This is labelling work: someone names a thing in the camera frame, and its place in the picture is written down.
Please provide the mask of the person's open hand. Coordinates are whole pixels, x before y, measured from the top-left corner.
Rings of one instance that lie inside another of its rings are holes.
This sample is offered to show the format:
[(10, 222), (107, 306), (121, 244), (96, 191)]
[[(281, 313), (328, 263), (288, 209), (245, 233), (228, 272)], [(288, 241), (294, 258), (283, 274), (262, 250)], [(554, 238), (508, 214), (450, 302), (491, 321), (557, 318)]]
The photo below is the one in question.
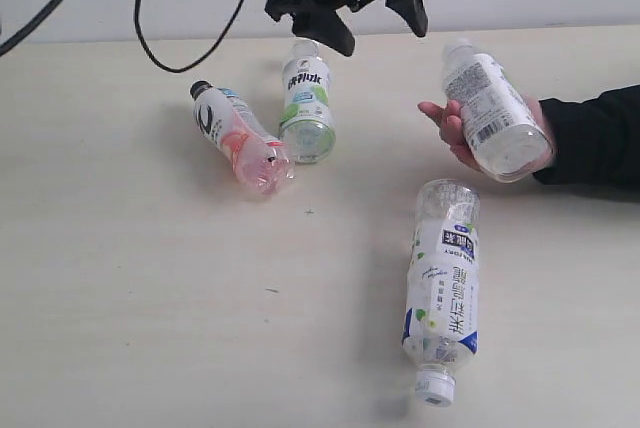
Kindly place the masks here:
[[(545, 137), (550, 143), (551, 154), (545, 161), (535, 165), (535, 171), (549, 168), (554, 163), (556, 153), (556, 143), (552, 129), (545, 118), (540, 103), (534, 98), (525, 96), (526, 102), (532, 117), (541, 128)], [(439, 129), (440, 138), (449, 146), (453, 155), (465, 166), (477, 172), (489, 175), (476, 162), (463, 134), (463, 123), (460, 117), (461, 105), (456, 101), (449, 100), (445, 107), (441, 107), (430, 101), (422, 101), (417, 105), (421, 113), (426, 115)]]

